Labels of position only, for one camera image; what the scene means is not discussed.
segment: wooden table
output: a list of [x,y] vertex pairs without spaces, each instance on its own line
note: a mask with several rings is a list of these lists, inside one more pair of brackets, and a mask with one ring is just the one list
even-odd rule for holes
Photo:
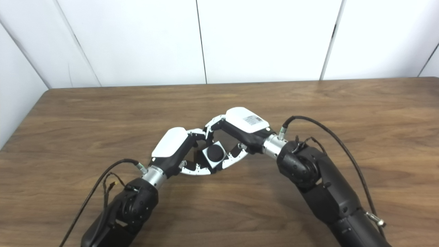
[[[393,246],[439,246],[439,79],[53,89],[0,151],[0,246],[58,246],[102,171],[121,158],[148,163],[164,133],[203,127],[244,106],[276,130],[290,115],[330,127],[362,167]],[[364,193],[336,142],[297,121],[287,138],[310,135]],[[235,143],[225,135],[226,148]],[[126,182],[132,165],[115,169]],[[121,187],[116,187],[113,194]],[[99,188],[66,246],[102,207]],[[247,156],[212,176],[179,175],[132,246],[338,246],[294,185],[267,156]]]

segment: panel seam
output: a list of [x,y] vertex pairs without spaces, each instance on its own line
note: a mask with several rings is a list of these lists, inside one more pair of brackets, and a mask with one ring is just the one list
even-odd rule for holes
[[9,28],[7,28],[7,26],[5,25],[5,23],[3,22],[1,16],[0,16],[0,25],[4,28],[4,30],[6,31],[6,33],[9,35],[9,37],[12,39],[12,41],[14,42],[14,44],[17,46],[17,48],[20,50],[20,52],[23,54],[23,56],[26,58],[27,62],[30,64],[30,66],[32,67],[32,69],[35,71],[35,73],[38,75],[38,77],[42,80],[42,82],[44,83],[44,85],[46,85],[46,87],[48,89],[52,89],[52,85],[41,75],[41,73],[37,70],[37,68],[35,67],[34,63],[32,62],[28,52],[26,51],[26,49],[23,47],[23,45],[20,43],[19,40],[17,40],[15,38],[15,35],[9,30]]
[[421,71],[419,71],[419,74],[417,75],[418,77],[421,76],[422,71],[424,71],[425,67],[427,66],[428,62],[430,61],[430,59],[432,58],[432,56],[434,55],[434,53],[436,52],[437,48],[439,46],[439,43],[436,45],[435,49],[433,50],[433,52],[430,54],[430,57],[427,59],[427,61],[425,62],[424,66],[422,67]]
[[332,47],[334,46],[335,38],[337,36],[338,27],[340,26],[340,21],[343,16],[343,11],[345,9],[347,0],[342,0],[342,3],[340,4],[340,9],[338,11],[337,19],[335,20],[334,29],[332,30],[332,36],[331,40],[329,41],[328,50],[326,52],[325,61],[323,62],[322,72],[320,73],[319,80],[323,80],[325,73],[326,73],[326,67],[329,62],[329,58],[331,57]]
[[58,9],[58,12],[59,12],[64,24],[66,25],[68,32],[72,36],[73,42],[76,44],[76,47],[78,48],[80,54],[82,55],[83,59],[85,60],[86,64],[88,65],[89,69],[91,70],[94,77],[96,78],[97,83],[99,84],[100,87],[102,87],[102,83],[99,80],[99,78],[97,77],[96,72],[94,71],[93,66],[91,65],[90,60],[88,59],[87,55],[85,54],[84,49],[81,46],[81,43],[79,42],[78,38],[76,37],[76,34],[73,31],[72,26],[68,22],[68,19],[65,16],[64,11],[61,8],[61,5],[59,4],[58,0],[53,0],[53,3],[55,4],[55,7]]
[[206,63],[204,61],[203,38],[201,36],[200,14],[198,13],[198,0],[195,0],[195,4],[197,5],[198,29],[200,31],[201,54],[203,56],[203,67],[204,67],[204,79],[206,80],[206,84],[207,84]]

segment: sticker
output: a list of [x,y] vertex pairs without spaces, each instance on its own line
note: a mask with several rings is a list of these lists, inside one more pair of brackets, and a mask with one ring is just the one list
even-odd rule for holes
[[258,117],[256,115],[245,117],[245,118],[243,118],[243,120],[245,122],[247,122],[248,124],[250,124],[250,125],[259,124],[260,122],[264,121],[264,120],[262,120],[260,117]]

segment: white wall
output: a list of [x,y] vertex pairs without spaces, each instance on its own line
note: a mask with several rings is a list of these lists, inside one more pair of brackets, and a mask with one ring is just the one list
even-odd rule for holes
[[195,0],[59,0],[103,86],[205,84]]
[[436,49],[420,76],[439,77],[439,49]]
[[418,76],[438,28],[437,0],[347,0],[324,79]]
[[198,0],[208,83],[318,80],[341,0]]
[[0,0],[0,20],[50,87],[98,87],[53,0]]
[[47,90],[0,26],[0,149]]

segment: cable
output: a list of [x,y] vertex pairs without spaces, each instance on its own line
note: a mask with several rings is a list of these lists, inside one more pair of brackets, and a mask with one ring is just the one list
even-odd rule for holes
[[70,227],[67,230],[67,233],[65,234],[63,240],[61,241],[61,244],[59,245],[59,247],[64,246],[65,242],[68,239],[68,236],[70,235],[70,233],[72,232],[73,228],[76,225],[76,222],[78,221],[79,217],[81,216],[82,212],[84,211],[85,206],[87,205],[88,201],[90,200],[91,196],[94,194],[94,192],[96,191],[97,187],[99,186],[99,183],[102,181],[102,179],[104,178],[104,176],[111,170],[113,169],[115,166],[121,164],[121,163],[132,163],[135,166],[139,164],[139,161],[137,160],[133,160],[133,159],[123,159],[123,160],[119,160],[116,163],[112,164],[111,166],[109,166],[103,173],[102,175],[97,179],[96,183],[94,184],[93,188],[91,189],[90,193],[88,194],[87,198],[85,199],[85,201],[83,202],[82,206],[79,208],[78,213],[76,214],[75,218],[73,219],[72,224],[70,225]]
[[[285,123],[282,125],[281,132],[285,133],[287,131],[288,125],[295,119],[306,120],[308,122],[311,122],[311,123],[319,126],[324,131],[329,133],[337,141],[337,143],[342,147],[342,149],[345,151],[346,155],[349,157],[352,164],[354,165],[355,170],[357,171],[358,177],[360,178],[361,184],[363,186],[364,192],[366,194],[366,198],[367,198],[367,202],[369,203],[369,207],[371,208],[372,213],[374,215],[377,215],[377,211],[375,210],[374,202],[372,201],[372,197],[371,197],[371,194],[369,193],[369,189],[367,187],[366,180],[364,179],[363,173],[361,172],[361,169],[358,166],[357,162],[355,161],[354,157],[352,156],[351,152],[348,150],[348,148],[345,146],[345,144],[340,140],[340,138],[338,138],[338,136],[334,132],[332,132],[328,127],[326,127],[323,124],[321,124],[320,122],[318,122],[312,118],[306,117],[306,116],[291,116],[291,117],[289,117],[285,121]],[[383,236],[383,238],[385,239],[384,231],[383,231],[383,228],[381,226],[378,227],[378,231],[380,232],[381,236]]]
[[325,148],[323,147],[323,145],[321,145],[320,144],[320,142],[317,140],[317,139],[315,139],[314,137],[308,137],[304,142],[303,142],[303,144],[305,145],[309,140],[312,140],[313,142],[315,142],[315,143],[317,143],[317,145],[320,147],[320,149],[322,150],[322,152],[325,154],[325,155],[327,155],[327,153],[326,153],[326,150],[325,150]]

